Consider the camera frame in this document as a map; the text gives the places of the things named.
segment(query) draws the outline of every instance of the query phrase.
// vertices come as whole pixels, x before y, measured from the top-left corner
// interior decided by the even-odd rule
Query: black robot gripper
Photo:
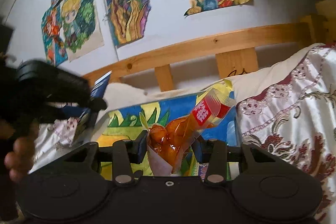
[[[112,147],[87,143],[28,175],[17,201],[33,223],[317,223],[320,182],[252,143],[229,147],[199,138],[200,177],[135,176],[130,163],[146,154],[146,131]],[[100,163],[112,162],[111,181]],[[226,180],[227,162],[240,174]]]

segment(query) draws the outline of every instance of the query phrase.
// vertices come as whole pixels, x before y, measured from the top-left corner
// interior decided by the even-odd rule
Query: red label
[[[192,110],[192,114],[197,123],[202,126],[205,121],[211,116],[211,111],[207,102],[202,99]]]
[[[220,119],[224,118],[224,116],[229,112],[230,109],[231,109],[231,107],[220,104],[220,111],[219,111],[217,117],[220,118]]]

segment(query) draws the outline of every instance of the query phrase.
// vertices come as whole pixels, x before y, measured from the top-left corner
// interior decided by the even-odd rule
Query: bed
[[[220,78],[230,80],[233,85],[236,120],[242,139],[319,179],[324,196],[316,218],[321,223],[335,223],[336,76],[333,77],[332,72],[336,71],[333,62],[336,51],[333,44],[325,45],[326,41],[333,41],[330,28],[333,22],[325,16],[308,15],[298,23],[198,38],[121,60],[84,77],[93,84],[111,71],[111,84],[104,98],[113,105],[108,110],[118,109],[206,90],[213,83],[175,90],[170,65],[215,55]],[[283,62],[258,70],[255,47],[288,42],[297,42],[301,50]],[[147,94],[122,83],[122,77],[152,68],[161,93]],[[233,71],[247,74],[228,77]],[[98,119],[91,140],[96,140],[106,128],[108,112],[101,112]],[[46,133],[43,132],[47,130],[40,131],[36,142],[38,150],[46,143]],[[34,169],[68,151],[57,147],[51,150],[38,160]]]

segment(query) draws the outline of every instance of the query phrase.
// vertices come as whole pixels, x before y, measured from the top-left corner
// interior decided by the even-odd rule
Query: wooden rail
[[[84,78],[93,84],[112,71],[110,82],[120,82],[123,76],[154,68],[161,91],[172,90],[170,64],[209,55],[216,56],[221,78],[235,69],[253,72],[258,70],[255,47],[287,42],[308,45],[312,42],[310,23],[269,25],[196,38],[121,60],[90,72]]]

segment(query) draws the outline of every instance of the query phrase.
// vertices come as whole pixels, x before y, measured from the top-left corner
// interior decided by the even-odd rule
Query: black tool
[[[14,141],[28,135],[32,121],[54,123],[69,118],[49,103],[78,103],[92,112],[106,109],[107,105],[102,98],[90,96],[87,80],[42,61],[30,60],[18,68],[7,66],[6,51],[12,29],[0,25],[0,32],[0,119],[15,129],[11,138],[0,139],[0,219],[6,221],[16,216],[13,187],[4,166],[4,158],[13,150]]]
[[[252,143],[196,140],[193,149],[210,155],[204,182],[135,178],[130,163],[143,160],[146,134],[112,147],[87,143],[28,175],[17,189],[26,223],[317,223],[320,183]],[[230,160],[240,161],[240,175],[226,181]],[[100,176],[101,161],[113,162],[111,181]]]

